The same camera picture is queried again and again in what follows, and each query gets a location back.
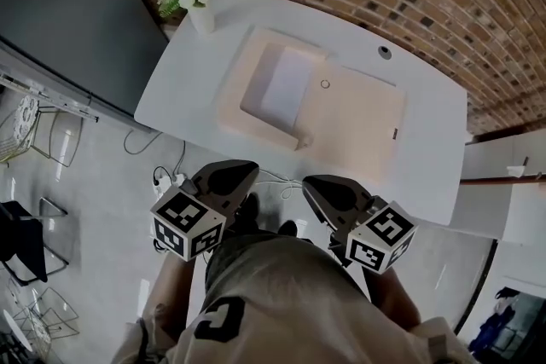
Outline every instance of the white tabletop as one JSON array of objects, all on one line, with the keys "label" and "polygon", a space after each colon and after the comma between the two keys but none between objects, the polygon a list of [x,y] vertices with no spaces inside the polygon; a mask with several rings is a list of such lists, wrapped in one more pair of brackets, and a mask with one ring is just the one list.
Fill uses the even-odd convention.
[{"label": "white tabletop", "polygon": [[[216,30],[199,37],[186,16],[144,90],[135,120],[236,159],[301,180],[333,173],[357,179],[409,214],[449,224],[461,177],[467,94],[405,49],[347,21],[288,0],[211,0]],[[327,49],[328,62],[395,84],[406,93],[398,148],[377,185],[350,171],[309,163],[292,151],[220,129],[215,96],[250,31],[260,26]],[[389,61],[378,47],[392,52]]]},{"label": "white tabletop", "polygon": [[8,311],[3,311],[3,318],[8,322],[9,328],[15,337],[20,341],[20,343],[25,346],[30,352],[32,352],[32,346],[25,337],[23,331],[21,331],[19,325],[15,322],[14,318],[9,314]]}]

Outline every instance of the beige shirt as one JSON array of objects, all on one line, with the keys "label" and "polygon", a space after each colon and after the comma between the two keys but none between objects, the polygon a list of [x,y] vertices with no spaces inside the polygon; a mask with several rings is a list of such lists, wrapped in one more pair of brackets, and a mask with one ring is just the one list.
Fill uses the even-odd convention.
[{"label": "beige shirt", "polygon": [[475,362],[443,319],[406,332],[340,269],[309,243],[261,242],[215,279],[206,310],[177,342],[159,328],[157,308],[154,318],[128,326],[113,364]]}]

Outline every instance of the green leaves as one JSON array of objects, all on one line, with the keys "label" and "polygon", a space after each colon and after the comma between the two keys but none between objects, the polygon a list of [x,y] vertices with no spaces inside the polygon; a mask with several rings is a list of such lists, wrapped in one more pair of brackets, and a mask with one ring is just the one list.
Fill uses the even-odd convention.
[{"label": "green leaves", "polygon": [[179,7],[178,0],[161,0],[160,1],[160,16],[165,18],[174,13]]}]

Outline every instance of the metal chair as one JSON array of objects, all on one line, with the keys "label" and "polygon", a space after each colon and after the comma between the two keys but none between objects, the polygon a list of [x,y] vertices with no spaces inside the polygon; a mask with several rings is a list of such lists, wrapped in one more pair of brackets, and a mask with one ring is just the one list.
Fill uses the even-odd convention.
[{"label": "metal chair", "polygon": [[[43,215],[44,206],[49,205],[58,214]],[[32,216],[19,202],[11,201],[0,204],[0,261],[11,277],[20,286],[27,286],[37,280],[48,281],[48,276],[64,270],[69,262],[59,253],[44,243],[42,221],[45,219],[65,217],[67,212],[51,200],[41,198],[39,201],[39,215]],[[47,272],[45,266],[44,249],[62,262],[62,267]],[[12,270],[7,261],[17,255],[20,261],[36,276],[30,280],[21,279]]]}]

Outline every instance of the flower vase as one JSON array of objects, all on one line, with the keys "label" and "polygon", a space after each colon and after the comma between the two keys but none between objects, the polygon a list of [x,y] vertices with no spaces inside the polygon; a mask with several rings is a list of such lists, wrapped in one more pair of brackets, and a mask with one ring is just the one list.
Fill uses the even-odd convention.
[{"label": "flower vase", "polygon": [[189,18],[199,35],[207,35],[214,31],[214,15],[208,6],[188,8]]}]

